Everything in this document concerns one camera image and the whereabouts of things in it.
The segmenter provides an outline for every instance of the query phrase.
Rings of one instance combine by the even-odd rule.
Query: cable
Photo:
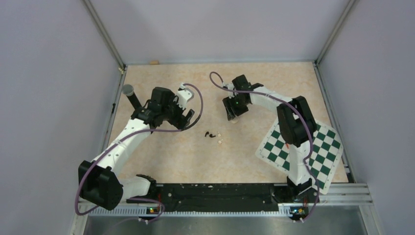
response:
[[[154,218],[152,218],[152,219],[150,219],[150,220],[143,220],[143,219],[141,219],[141,218],[138,218],[138,221],[139,221],[139,222],[145,222],[145,223],[147,223],[147,224],[152,223],[152,222],[154,222],[154,221],[158,220],[158,219],[159,219],[159,217],[161,216],[161,214],[163,214],[163,213],[164,213],[164,211],[165,211],[165,206],[164,206],[164,204],[163,204],[163,203],[161,203],[161,202],[159,202],[159,201],[153,200],[153,199],[147,199],[147,198],[130,198],[129,200],[134,200],[134,201],[142,201],[142,202],[153,202],[153,203],[157,203],[157,204],[161,207],[161,212],[159,212],[159,214],[158,214],[156,217],[154,217]],[[130,221],[130,220],[137,220],[137,218],[136,218],[136,217],[131,217],[131,218],[126,218],[126,219],[123,219],[123,220],[119,221],[118,223],[114,224],[113,226],[111,226],[111,227],[110,227],[107,231],[105,231],[102,235],[107,234],[109,231],[111,231],[112,229],[114,229],[116,226],[118,226],[118,225],[120,225],[120,224],[122,224],[122,223],[124,223],[124,222],[126,222],[126,221]]]
[[[221,86],[219,86],[217,83],[215,83],[214,81],[213,81],[213,78],[212,78],[212,74],[215,74],[215,75],[217,75],[219,78],[220,78],[220,80],[222,81],[222,83],[223,83],[223,79],[222,79],[222,77],[221,77],[221,75],[220,74],[218,74],[217,72],[215,72],[215,71],[212,71],[212,72],[210,72],[210,74],[209,74],[209,78],[210,78],[210,81],[216,86],[216,87],[218,87],[218,88],[220,88],[220,89],[222,89],[222,90],[224,90],[224,91],[227,91],[227,92],[236,92],[236,93],[246,93],[246,94],[259,94],[259,95],[263,95],[263,96],[268,96],[269,98],[271,98],[271,99],[273,99],[273,100],[276,100],[276,101],[278,101],[278,102],[281,102],[281,103],[283,103],[283,104],[285,104],[285,105],[287,105],[298,117],[299,117],[299,119],[300,119],[300,121],[301,121],[301,123],[303,124],[303,126],[305,127],[305,131],[306,131],[306,133],[307,133],[307,137],[308,137],[308,140],[309,140],[309,142],[310,142],[310,152],[308,153],[308,155],[307,155],[307,157],[305,157],[304,159],[303,159],[303,163],[304,163],[304,165],[305,165],[305,168],[307,169],[307,171],[308,171],[308,173],[311,175],[311,177],[313,177],[313,179],[315,180],[315,182],[316,182],[316,186],[317,186],[317,196],[316,196],[316,200],[314,201],[314,204],[313,204],[313,207],[311,208],[311,210],[310,210],[310,212],[308,213],[308,215],[302,220],[303,222],[305,222],[306,220],[308,220],[308,218],[311,216],[311,214],[314,212],[314,208],[316,207],[316,205],[317,205],[317,202],[318,202],[318,199],[319,199],[319,196],[320,196],[320,185],[319,185],[319,181],[317,180],[317,177],[316,176],[314,176],[314,174],[311,172],[311,169],[310,169],[310,167],[308,166],[308,164],[307,164],[307,160],[308,159],[310,159],[311,158],[311,154],[313,153],[313,137],[311,136],[311,133],[310,133],[310,130],[308,129],[308,127],[307,127],[307,124],[305,123],[305,120],[304,120],[304,118],[301,116],[301,114],[299,113],[299,111],[296,109],[296,108],[294,108],[294,106],[292,106],[290,103],[288,103],[288,102],[286,102],[285,100],[282,100],[282,99],[278,99],[278,98],[276,98],[276,97],[274,97],[274,96],[272,96],[272,95],[269,95],[269,94],[266,94],[266,93],[263,93],[263,92],[255,92],[255,91],[238,91],[238,90],[230,90],[230,89],[226,89],[226,88],[223,88],[223,87],[221,87]]]
[[[163,129],[146,129],[146,130],[139,130],[139,131],[135,131],[135,132],[133,132],[133,133],[130,133],[129,135],[126,135],[125,137],[123,137],[122,139],[120,139],[120,141],[119,142],[123,142],[123,141],[125,141],[126,139],[128,139],[128,138],[130,138],[131,136],[135,136],[135,135],[137,135],[137,134],[140,134],[140,133],[144,133],[144,132],[181,132],[181,131],[184,131],[184,130],[188,130],[190,127],[192,127],[192,126],[194,126],[198,121],[199,121],[199,119],[200,119],[200,117],[202,116],[202,112],[203,112],[203,98],[202,98],[202,93],[200,93],[200,90],[196,87],[196,86],[194,86],[194,85],[192,85],[192,84],[190,84],[190,83],[184,83],[183,85],[185,85],[185,86],[190,86],[190,87],[193,87],[196,91],[197,91],[197,93],[199,94],[199,98],[200,98],[200,112],[199,112],[199,115],[198,115],[198,117],[195,119],[195,121],[192,123],[192,124],[190,124],[189,126],[187,126],[186,128],[184,128],[184,129],[182,129],[182,130],[163,130]],[[77,215],[86,215],[86,214],[88,214],[88,213],[90,213],[91,211],[93,211],[93,210],[95,210],[96,208],[98,208],[98,206],[94,206],[93,208],[91,208],[91,209],[89,209],[88,211],[85,211],[85,212],[80,212],[79,211],[79,208],[78,208],[78,202],[79,202],[79,194],[81,193],[81,189],[82,189],[82,186],[84,185],[84,183],[85,183],[85,181],[86,181],[86,179],[87,179],[87,177],[88,177],[88,175],[89,175],[89,173],[92,171],[92,169],[108,154],[108,153],[110,153],[115,147],[117,147],[118,146],[118,144],[117,143],[114,143],[113,145],[111,145],[109,148],[107,148],[102,154],[101,154],[101,156],[99,156],[99,158],[95,161],[95,162],[93,162],[92,163],[92,165],[90,166],[90,168],[88,168],[88,170],[87,170],[87,172],[85,172],[85,174],[84,174],[84,176],[82,177],[82,179],[81,179],[81,181],[79,182],[79,186],[78,186],[78,190],[76,191],[76,196],[75,196],[75,213],[77,214]]]

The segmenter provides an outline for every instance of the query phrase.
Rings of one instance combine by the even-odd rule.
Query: wooden tabletop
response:
[[[288,97],[304,96],[313,116],[328,125],[330,121],[311,62],[232,63],[129,66],[124,84],[134,86],[142,104],[154,87],[176,92],[181,82],[197,86],[203,95],[204,110],[199,122],[180,133],[153,133],[134,151],[120,178],[136,174],[153,177],[159,183],[283,183],[286,175],[255,156],[255,151],[276,119],[268,110],[250,105],[236,124],[227,120],[222,99],[225,91],[215,87],[209,73],[216,71],[226,83],[244,74],[249,82]],[[198,115],[197,93],[188,103]],[[127,97],[121,96],[110,141],[123,130],[133,113]],[[174,129],[165,122],[160,129]],[[205,137],[206,131],[221,137]],[[347,182],[342,164],[333,182]]]

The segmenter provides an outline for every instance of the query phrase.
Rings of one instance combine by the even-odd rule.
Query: gray wall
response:
[[[415,230],[414,12],[413,0],[360,1],[321,66],[353,173],[387,234]]]
[[[92,0],[127,64],[314,60],[348,0]]]
[[[0,2],[1,234],[68,234],[117,65],[79,0]]]

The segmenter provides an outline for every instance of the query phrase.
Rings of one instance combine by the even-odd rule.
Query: purple cable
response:
[[[185,85],[185,86],[190,86],[190,87],[193,87],[196,91],[197,91],[197,93],[199,94],[199,98],[200,98],[200,112],[199,112],[199,115],[198,115],[198,117],[196,118],[196,120],[192,123],[192,124],[190,124],[189,126],[188,126],[188,128],[190,128],[190,127],[192,127],[193,125],[195,125],[196,124],[196,122],[200,119],[200,117],[202,116],[202,112],[203,112],[203,98],[202,98],[202,93],[200,93],[200,90],[196,87],[196,86],[194,86],[194,85],[192,85],[192,84],[190,84],[190,83],[184,83],[183,85]],[[135,132],[133,132],[133,133],[131,133],[131,134],[129,134],[129,135],[126,135],[125,137],[123,137],[122,139],[120,139],[120,142],[123,142],[123,141],[125,141],[126,139],[128,139],[128,138],[130,138],[131,136],[134,136],[134,135],[137,135],[137,134],[140,134],[140,133],[143,133],[143,132],[149,132],[149,131],[152,131],[152,132],[181,132],[181,131],[183,131],[183,130],[163,130],[163,129],[146,129],[146,130],[139,130],[139,131],[135,131]],[[84,174],[84,176],[82,177],[82,179],[81,179],[81,181],[79,182],[79,187],[78,187],[78,190],[76,191],[76,196],[75,196],[75,213],[77,214],[77,215],[86,215],[86,214],[88,214],[88,213],[90,213],[91,211],[93,211],[93,210],[95,210],[96,208],[98,208],[98,206],[94,206],[93,208],[91,208],[91,209],[89,209],[88,211],[85,211],[85,212],[80,212],[79,211],[79,208],[78,208],[78,202],[79,202],[79,194],[81,193],[81,189],[82,189],[82,186],[84,185],[84,183],[85,183],[85,181],[86,181],[86,179],[87,179],[87,177],[88,177],[88,175],[89,175],[89,173],[92,171],[92,169],[98,164],[98,162],[99,161],[101,161],[109,152],[111,152],[115,147],[117,147],[118,146],[118,144],[117,143],[114,143],[113,145],[111,145],[109,148],[107,148],[102,154],[101,154],[101,156],[99,156],[99,158],[95,161],[95,162],[93,162],[92,163],[92,165],[90,166],[90,168],[88,168],[88,170],[87,170],[87,172],[85,172],[85,174]]]
[[[222,90],[224,90],[224,91],[227,91],[227,92],[234,92],[234,93],[248,93],[248,94],[259,94],[259,95],[263,95],[263,96],[269,96],[271,99],[273,99],[273,100],[276,100],[276,101],[278,101],[278,102],[281,102],[281,103],[283,103],[283,104],[285,104],[285,105],[287,105],[288,107],[290,107],[290,109],[291,110],[293,110],[294,111],[294,113],[299,117],[299,119],[300,119],[300,121],[301,121],[301,123],[303,124],[303,126],[305,127],[305,131],[306,131],[306,133],[307,133],[307,137],[308,137],[308,140],[309,140],[309,142],[310,142],[310,152],[308,153],[308,155],[307,155],[307,157],[305,157],[304,159],[303,159],[303,162],[304,162],[304,165],[305,165],[305,168],[307,169],[307,171],[308,171],[308,173],[311,175],[311,177],[313,177],[313,179],[315,180],[315,182],[316,182],[316,186],[317,186],[317,197],[316,197],[316,200],[314,201],[314,204],[313,204],[313,207],[311,208],[311,210],[310,210],[310,213],[303,219],[303,222],[305,222],[306,220],[308,220],[308,218],[310,217],[310,215],[313,213],[313,211],[314,211],[314,208],[316,207],[316,204],[317,204],[317,201],[318,201],[318,199],[319,199],[319,196],[320,196],[320,186],[319,186],[319,183],[318,183],[318,180],[317,180],[317,178],[314,176],[314,174],[311,172],[311,169],[310,169],[310,167],[308,166],[308,164],[307,164],[307,160],[309,159],[309,158],[311,158],[311,154],[313,153],[313,138],[312,138],[312,136],[311,136],[311,133],[310,133],[310,130],[308,129],[308,127],[307,127],[307,124],[305,123],[305,120],[304,120],[304,118],[301,116],[301,114],[299,113],[299,111],[297,110],[297,109],[295,109],[294,108],[294,106],[292,106],[291,104],[289,104],[288,102],[286,102],[286,101],[284,101],[284,100],[282,100],[282,99],[278,99],[278,98],[276,98],[276,97],[274,97],[274,96],[272,96],[272,95],[269,95],[269,94],[266,94],[266,93],[263,93],[263,92],[255,92],[255,91],[238,91],[238,90],[230,90],[230,89],[226,89],[226,88],[223,88],[223,87],[221,87],[221,86],[219,86],[218,84],[216,84],[214,81],[213,81],[213,79],[212,79],[212,74],[215,74],[215,75],[217,75],[219,78],[220,78],[220,80],[222,81],[222,83],[223,83],[223,79],[222,79],[222,77],[221,77],[221,75],[219,75],[217,72],[215,72],[215,71],[212,71],[212,72],[210,72],[210,74],[209,74],[209,78],[210,78],[210,81],[216,86],[216,87],[218,87],[218,88],[220,88],[220,89],[222,89]]]
[[[154,222],[154,221],[156,221],[156,220],[158,220],[159,219],[159,217],[164,213],[164,210],[165,210],[165,206],[164,206],[164,204],[163,203],[161,203],[161,202],[159,202],[159,201],[156,201],[156,200],[153,200],[153,199],[147,199],[147,198],[130,198],[129,200],[134,200],[134,201],[142,201],[142,202],[153,202],[153,203],[157,203],[157,204],[159,204],[160,205],[160,207],[161,207],[161,212],[156,216],[156,217],[154,217],[154,218],[152,218],[152,219],[150,219],[149,221],[148,221],[148,223],[152,223],[152,222]],[[120,225],[120,224],[122,224],[122,223],[124,223],[124,222],[126,222],[126,221],[130,221],[130,220],[137,220],[137,218],[136,217],[131,217],[131,218],[126,218],[126,219],[123,219],[123,220],[121,220],[121,221],[119,221],[118,223],[116,223],[116,224],[114,224],[113,226],[111,226],[107,231],[105,231],[102,235],[105,235],[105,234],[107,234],[109,231],[111,231],[112,229],[114,229],[116,226],[118,226],[118,225]]]

